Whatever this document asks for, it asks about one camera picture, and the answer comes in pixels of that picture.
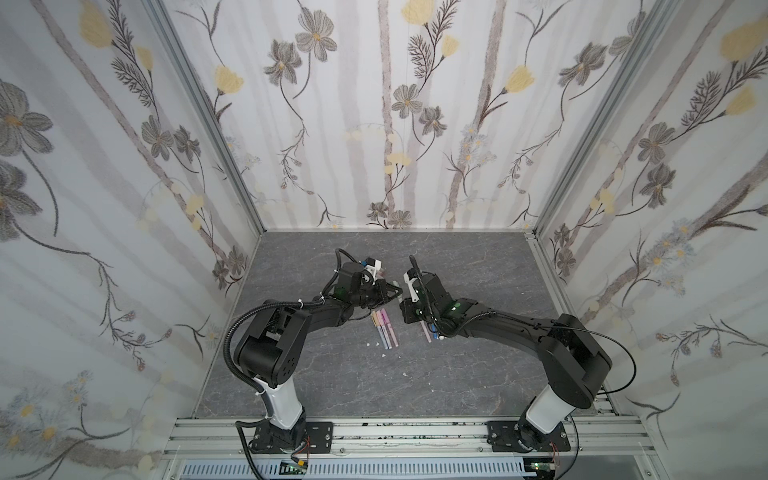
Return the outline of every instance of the gray flower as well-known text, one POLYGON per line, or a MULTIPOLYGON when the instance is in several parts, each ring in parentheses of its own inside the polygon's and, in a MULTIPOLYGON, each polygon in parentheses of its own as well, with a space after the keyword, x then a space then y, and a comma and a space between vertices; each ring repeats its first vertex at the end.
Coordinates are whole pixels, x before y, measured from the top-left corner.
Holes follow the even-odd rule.
POLYGON ((152 157, 157 158, 158 155, 162 155, 163 160, 170 158, 168 148, 174 147, 174 137, 169 131, 160 131, 160 124, 154 115, 150 115, 149 121, 141 124, 141 138, 152 145, 152 157))
POLYGON ((292 42, 272 40, 270 58, 275 61, 271 67, 264 67, 264 73, 270 76, 270 82, 279 85, 283 75, 292 84, 296 83, 296 69, 301 66, 301 57, 292 42))
POLYGON ((296 47, 301 51, 315 51, 315 58, 320 61, 328 60, 326 50, 336 51, 336 43, 329 38, 333 32, 333 22, 322 10, 315 10, 313 16, 307 7, 301 8, 299 23, 309 33, 302 31, 296 34, 296 47))
POLYGON ((554 231, 554 242, 564 246, 571 239, 571 230, 563 223, 559 229, 554 231))
POLYGON ((389 216, 389 225, 396 229, 404 229, 411 226, 411 212, 396 210, 389 216))
POLYGON ((422 110, 422 102, 414 100, 416 98, 416 84, 400 85, 395 89, 393 95, 397 100, 392 104, 393 110, 400 110, 400 118, 408 118, 411 113, 418 114, 422 110))
POLYGON ((637 156, 639 161, 646 161, 650 158, 651 163, 657 164, 664 159, 665 153, 662 145, 672 141, 674 128, 667 128, 666 122, 655 124, 648 131, 648 138, 641 138, 637 143, 643 150, 637 156))
POLYGON ((565 248, 558 253, 558 268, 563 273, 563 276, 571 274, 571 268, 576 266, 576 259, 573 252, 565 248))
POLYGON ((587 83, 589 72, 597 70, 605 63, 605 45, 593 45, 590 41, 581 53, 576 55, 576 65, 560 70, 560 86, 564 87, 568 82, 576 80, 576 83, 583 85, 587 83))
POLYGON ((650 195, 649 208, 656 208, 667 202, 664 189, 672 188, 675 172, 676 170, 671 170, 666 164, 661 164, 648 172, 648 183, 640 190, 640 195, 650 195))
POLYGON ((187 160, 192 163, 192 155, 200 155, 200 141, 192 140, 190 132, 184 126, 179 125, 179 129, 174 134, 176 138, 176 148, 182 153, 187 154, 187 160))
POLYGON ((232 246, 227 263, 233 275, 240 275, 240 272, 245 271, 245 255, 237 249, 237 245, 232 246))
POLYGON ((386 218, 387 210, 389 207, 384 202, 371 202, 371 213, 366 216, 371 220, 378 220, 379 217, 386 218))
POLYGON ((435 131, 435 136, 439 137, 442 135, 442 132, 445 131, 446 128, 448 128, 448 125, 443 124, 440 122, 440 119, 443 118, 443 114, 440 111, 440 107, 427 107, 422 112, 422 116, 419 117, 419 123, 424 124, 424 130, 422 130, 422 135, 427 135, 432 130, 435 131))
POLYGON ((616 55, 622 55, 629 50, 629 47, 634 40, 634 36, 637 35, 637 31, 640 30, 640 25, 642 25, 644 21, 645 12, 640 12, 637 17, 632 18, 627 25, 627 33, 629 35, 614 38, 611 47, 608 49, 608 54, 615 57, 616 55))
POLYGON ((19 189, 27 182, 27 174, 6 161, 0 161, 0 242, 18 238, 14 215, 36 215, 42 209, 19 189))
POLYGON ((0 81, 0 155, 12 157, 22 151, 22 141, 34 152, 47 154, 53 145, 38 132, 53 127, 51 119, 29 111, 24 91, 0 81))
POLYGON ((216 260, 214 265, 214 278, 219 280, 219 290, 222 290, 227 285, 227 275, 229 275, 230 269, 222 260, 216 260))

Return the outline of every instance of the yellow flower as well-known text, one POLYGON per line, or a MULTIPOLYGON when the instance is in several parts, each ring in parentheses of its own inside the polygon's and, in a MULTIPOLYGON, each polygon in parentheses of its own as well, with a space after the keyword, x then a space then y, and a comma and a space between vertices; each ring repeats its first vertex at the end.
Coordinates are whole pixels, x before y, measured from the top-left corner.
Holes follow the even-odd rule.
POLYGON ((43 440, 45 441, 52 439, 54 435, 56 435, 56 427, 48 427, 42 433, 43 440))
POLYGON ((106 48, 112 43, 112 30, 101 10, 89 0, 81 0, 80 36, 96 48, 106 48))
POLYGON ((424 25, 432 18, 435 0, 409 0, 400 13, 406 22, 414 25, 424 25))
POLYGON ((203 208, 204 204, 205 199, 202 195, 190 195, 189 200, 187 200, 187 215, 194 215, 200 208, 203 208))
POLYGON ((147 70, 152 70, 154 66, 154 58, 152 58, 152 52, 149 48, 136 47, 136 56, 139 57, 139 61, 147 70))
POLYGON ((519 91, 523 91, 530 87, 533 84, 533 80, 533 75, 531 75, 531 71, 528 70, 528 67, 519 65, 512 71, 512 74, 509 75, 509 80, 507 80, 504 90, 508 93, 518 93, 519 91))
POLYGON ((755 100, 755 92, 752 90, 752 85, 747 85, 741 89, 737 96, 733 97, 733 100, 725 108, 725 113, 728 115, 741 115, 751 110, 756 103, 757 100, 755 100))
POLYGON ((386 156, 386 159, 393 164, 401 164, 403 167, 407 167, 411 164, 411 159, 402 152, 389 154, 386 156))
POLYGON ((219 65, 216 67, 216 86, 222 93, 233 94, 240 91, 243 86, 243 78, 229 68, 219 65))
POLYGON ((745 23, 723 35, 720 41, 720 54, 730 61, 743 60, 766 38, 768 38, 768 17, 761 18, 757 22, 745 23))
POLYGON ((614 212, 614 195, 607 188, 600 190, 600 203, 603 204, 606 214, 614 212))
POLYGON ((450 57, 458 50, 458 40, 451 35, 446 35, 442 39, 442 56, 450 57))

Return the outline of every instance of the pink marker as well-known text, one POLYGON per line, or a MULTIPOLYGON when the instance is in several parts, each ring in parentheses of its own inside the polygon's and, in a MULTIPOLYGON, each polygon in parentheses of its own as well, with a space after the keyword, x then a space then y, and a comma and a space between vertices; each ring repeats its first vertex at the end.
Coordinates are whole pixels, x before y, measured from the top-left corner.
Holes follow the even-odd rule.
POLYGON ((379 325, 382 327, 382 331, 384 332, 384 340, 386 341, 386 345, 388 348, 393 349, 395 346, 392 344, 392 341, 389 339, 389 334, 386 332, 386 325, 384 324, 384 316, 381 312, 374 312, 374 315, 376 315, 376 318, 379 319, 379 325))
POLYGON ((400 346, 399 343, 397 343, 397 338, 395 338, 395 330, 392 328, 392 324, 389 322, 389 315, 386 314, 386 310, 379 310, 379 314, 384 317, 384 323, 386 323, 386 325, 389 327, 389 334, 392 336, 392 340, 395 342, 395 346, 400 346))

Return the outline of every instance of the leaf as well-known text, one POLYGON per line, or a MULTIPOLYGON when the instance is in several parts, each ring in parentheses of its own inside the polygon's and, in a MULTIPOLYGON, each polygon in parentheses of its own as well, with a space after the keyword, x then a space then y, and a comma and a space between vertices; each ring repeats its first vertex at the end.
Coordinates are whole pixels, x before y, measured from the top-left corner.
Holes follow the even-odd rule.
POLYGON ((127 86, 128 90, 139 95, 139 100, 143 106, 150 107, 152 105, 152 96, 149 85, 147 85, 144 76, 136 67, 122 61, 120 58, 115 58, 111 65, 115 74, 117 74, 118 80, 127 86))
POLYGON ((216 24, 219 22, 220 7, 221 7, 221 0, 219 0, 219 2, 216 4, 216 8, 214 9, 214 24, 210 26, 210 30, 208 31, 208 36, 212 36, 216 31, 216 24))
POLYGON ((725 220, 715 220, 712 222, 707 223, 704 225, 701 230, 706 230, 708 228, 713 227, 732 227, 732 228, 740 228, 741 230, 750 230, 753 232, 757 231, 757 228, 755 227, 749 227, 748 225, 742 225, 741 223, 734 223, 734 222, 727 222, 725 220))
POLYGON ((559 7, 557 7, 557 9, 556 9, 554 12, 552 12, 552 14, 551 14, 551 15, 549 15, 549 16, 547 17, 547 20, 544 22, 544 24, 543 24, 541 27, 539 27, 539 29, 538 29, 537 31, 535 31, 535 32, 534 32, 534 35, 537 35, 537 34, 538 34, 540 31, 544 30, 544 27, 546 27, 546 26, 547 26, 547 23, 549 23, 549 21, 550 21, 550 20, 552 20, 552 18, 553 18, 555 15, 557 15, 557 14, 558 14, 558 12, 560 11, 560 9, 561 9, 561 8, 563 8, 563 7, 565 7, 567 4, 568 4, 568 2, 565 2, 563 5, 560 5, 559 7))
POLYGON ((690 108, 680 119, 681 124, 690 127, 704 120, 719 103, 720 93, 720 73, 708 71, 704 78, 696 83, 694 95, 690 99, 690 108))
POLYGON ((424 78, 432 64, 432 46, 421 35, 413 35, 408 42, 408 53, 415 65, 413 74, 416 78, 424 78))
POLYGON ((525 18, 529 22, 531 22, 531 27, 533 27, 534 31, 536 30, 536 24, 534 24, 533 20, 531 20, 531 17, 527 16, 525 13, 522 13, 522 12, 515 12, 515 13, 520 15, 522 18, 525 18))
POLYGON ((224 105, 218 112, 216 112, 216 121, 221 120, 221 114, 224 113, 226 109, 228 109, 232 105, 232 102, 224 105))

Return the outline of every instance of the pen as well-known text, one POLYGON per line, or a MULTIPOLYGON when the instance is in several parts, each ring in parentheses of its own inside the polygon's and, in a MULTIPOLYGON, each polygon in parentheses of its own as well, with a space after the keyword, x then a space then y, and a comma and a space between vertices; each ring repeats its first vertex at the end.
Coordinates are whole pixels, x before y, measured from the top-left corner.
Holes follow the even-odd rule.
POLYGON ((390 348, 390 349, 394 348, 392 346, 392 341, 389 340, 389 334, 386 332, 386 324, 384 323, 384 316, 382 315, 382 313, 380 311, 379 312, 374 312, 374 313, 376 315, 376 318, 379 319, 379 326, 381 327, 382 331, 384 332, 384 341, 386 341, 387 347, 390 348))
POLYGON ((424 330, 424 335, 427 337, 427 342, 432 343, 432 337, 429 335, 429 330, 427 330, 427 324, 424 320, 419 322, 422 324, 422 329, 424 330))
POLYGON ((376 329, 379 331, 379 336, 382 337, 382 344, 384 345, 384 349, 388 349, 389 347, 386 345, 386 340, 384 340, 384 332, 382 331, 382 327, 379 325, 379 321, 376 319, 376 312, 371 312, 371 320, 373 320, 373 325, 375 325, 376 329))
POLYGON ((395 329, 392 328, 392 322, 389 321, 389 315, 386 314, 386 310, 379 310, 379 314, 384 317, 384 323, 386 323, 387 328, 389 328, 389 334, 392 336, 392 341, 395 343, 395 346, 400 346, 400 344, 397 343, 397 338, 395 338, 395 329))

